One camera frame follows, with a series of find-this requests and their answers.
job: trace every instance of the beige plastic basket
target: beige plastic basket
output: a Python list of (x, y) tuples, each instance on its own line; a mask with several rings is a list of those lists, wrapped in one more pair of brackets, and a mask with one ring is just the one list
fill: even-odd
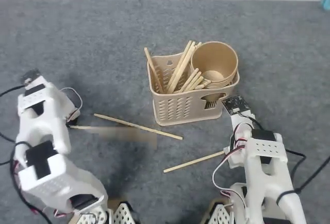
[[(152, 57), (158, 79), (163, 89), (166, 89), (181, 54)], [(149, 64), (147, 64), (147, 70), (150, 90), (153, 95), (155, 120), (161, 126), (184, 124), (220, 117), (223, 108), (221, 100), (231, 94), (240, 79), (237, 72), (231, 84), (221, 89), (200, 89), (178, 94), (159, 94), (159, 86)], [(188, 65), (176, 89), (180, 89), (185, 83), (189, 70), (190, 66)], [(217, 101), (209, 102), (205, 100), (205, 96), (214, 96), (215, 94), (220, 94), (217, 95), (220, 97)]]

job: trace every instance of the basket hole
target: basket hole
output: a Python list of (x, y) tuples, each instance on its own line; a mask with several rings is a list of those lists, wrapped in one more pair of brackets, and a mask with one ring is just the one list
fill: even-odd
[(214, 108), (216, 108), (216, 106), (217, 106), (217, 102), (216, 101), (207, 101), (205, 103), (204, 110), (214, 109)]

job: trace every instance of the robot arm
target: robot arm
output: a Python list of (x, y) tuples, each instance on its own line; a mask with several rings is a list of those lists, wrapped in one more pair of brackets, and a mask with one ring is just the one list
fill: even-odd
[(71, 151), (66, 123), (80, 111), (39, 71), (28, 72), (23, 81), (26, 87), (18, 97), (20, 132), (16, 142), (28, 142), (32, 148), (17, 145), (15, 150), (15, 158), (24, 167), (18, 172), (22, 190), (63, 213), (97, 209), (103, 215), (98, 223), (112, 223), (112, 212), (106, 218), (108, 196), (102, 183), (65, 156)]
[[(274, 223), (306, 223), (296, 193), (285, 195), (276, 204), (281, 193), (293, 190), (282, 136), (255, 129), (252, 122), (254, 115), (241, 97), (225, 100), (224, 105), (235, 130), (234, 140), (241, 138), (239, 145), (245, 146), (228, 159), (230, 168), (244, 166), (246, 176), (246, 184), (236, 183), (231, 187), (244, 197), (246, 203), (244, 209), (238, 196), (231, 194), (236, 223), (263, 224), (275, 220), (281, 222)], [(225, 153), (229, 153), (233, 146), (226, 147)]]

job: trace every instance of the carpet floor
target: carpet floor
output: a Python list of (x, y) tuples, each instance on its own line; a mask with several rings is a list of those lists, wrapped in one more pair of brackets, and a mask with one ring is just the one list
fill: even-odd
[[(182, 51), (188, 40), (224, 41), (239, 55), (236, 92), (285, 146), (307, 155), (299, 186), (328, 157), (330, 119), (330, 13), (313, 2), (213, 0), (0, 0), (0, 89), (19, 84), (31, 68), (58, 88), (73, 87), (84, 106), (81, 125), (115, 126), (94, 112), (160, 129), (155, 123), (143, 47), (154, 55)], [(0, 131), (18, 133), (17, 96), (1, 98)], [(110, 198), (127, 199), (143, 224), (199, 223), (219, 196), (211, 174), (220, 158), (163, 174), (163, 169), (221, 150), (231, 135), (225, 115), (163, 131), (148, 144), (105, 139), (70, 130), (78, 167), (92, 172)], [(1, 141), (0, 158), (12, 145)], [(289, 156), (291, 169), (299, 158)], [(8, 166), (0, 167), (2, 223), (44, 223), (17, 197)], [(216, 181), (244, 182), (243, 168), (223, 166)], [(326, 224), (330, 166), (301, 193), (309, 224)], [(43, 204), (28, 196), (41, 208)], [(65, 223), (65, 219), (53, 219)]]

